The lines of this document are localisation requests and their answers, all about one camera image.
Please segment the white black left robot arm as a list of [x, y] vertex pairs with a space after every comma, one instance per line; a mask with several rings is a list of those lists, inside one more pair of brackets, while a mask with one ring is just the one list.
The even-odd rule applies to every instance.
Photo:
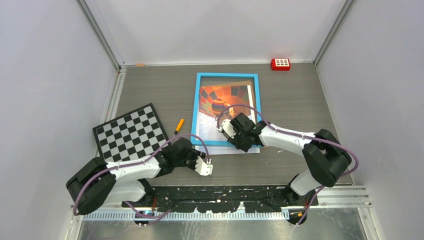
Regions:
[[193, 148], [187, 138], [173, 137], [152, 154], [139, 159], [107, 162], [100, 156], [94, 157], [65, 186], [74, 201], [76, 216], [124, 201], [148, 207], [154, 199], [148, 180], [168, 175], [179, 167], [192, 169], [201, 176], [213, 172], [207, 150]]

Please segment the blue picture frame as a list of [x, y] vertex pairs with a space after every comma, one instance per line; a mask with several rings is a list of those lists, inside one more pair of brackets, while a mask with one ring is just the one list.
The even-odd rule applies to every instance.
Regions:
[[[197, 107], [195, 106], [195, 104], [198, 101], [197, 98], [198, 98], [198, 95], [199, 95], [199, 88], [202, 85], [205, 85], [206, 82], [235, 82], [235, 81], [252, 81], [252, 82], [254, 82], [255, 94], [256, 94], [256, 98], [257, 98], [257, 107], [251, 107], [249, 105], [245, 105], [245, 107], [249, 108], [251, 110], [252, 110], [252, 108], [254, 108], [255, 110], [257, 110], [259, 112], [261, 111], [261, 97], [260, 97], [259, 75], [258, 74], [256, 74], [256, 73], [199, 72], [199, 73], [197, 73], [197, 76], [196, 76], [191, 133], [192, 133], [192, 129], [194, 128], [194, 117], [197, 115], [196, 114]], [[257, 114], [257, 122], [260, 121], [261, 119], [262, 118]]]

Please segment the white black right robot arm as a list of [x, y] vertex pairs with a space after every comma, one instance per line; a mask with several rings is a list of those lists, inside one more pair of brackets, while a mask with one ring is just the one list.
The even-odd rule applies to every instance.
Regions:
[[307, 170], [295, 175], [275, 200], [287, 206], [299, 205], [319, 187], [333, 187], [352, 163], [352, 157], [326, 129], [299, 132], [261, 120], [257, 123], [240, 113], [218, 126], [227, 142], [247, 152], [253, 146], [274, 147], [304, 158]]

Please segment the orange handled screwdriver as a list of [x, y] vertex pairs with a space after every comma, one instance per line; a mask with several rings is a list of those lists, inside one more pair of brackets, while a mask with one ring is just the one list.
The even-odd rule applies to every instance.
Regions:
[[176, 136], [180, 132], [184, 122], [185, 122], [185, 120], [183, 118], [179, 121], [177, 127], [175, 128], [175, 131], [174, 131], [174, 134], [173, 134], [174, 136]]

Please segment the hot air balloon photo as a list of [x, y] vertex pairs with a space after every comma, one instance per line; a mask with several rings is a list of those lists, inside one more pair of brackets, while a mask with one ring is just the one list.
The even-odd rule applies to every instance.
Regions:
[[244, 113], [250, 120], [257, 122], [257, 114], [245, 105], [257, 107], [255, 85], [200, 87], [195, 106], [192, 133], [206, 144], [210, 155], [244, 154], [227, 142], [225, 136], [217, 131], [217, 123], [232, 120]]

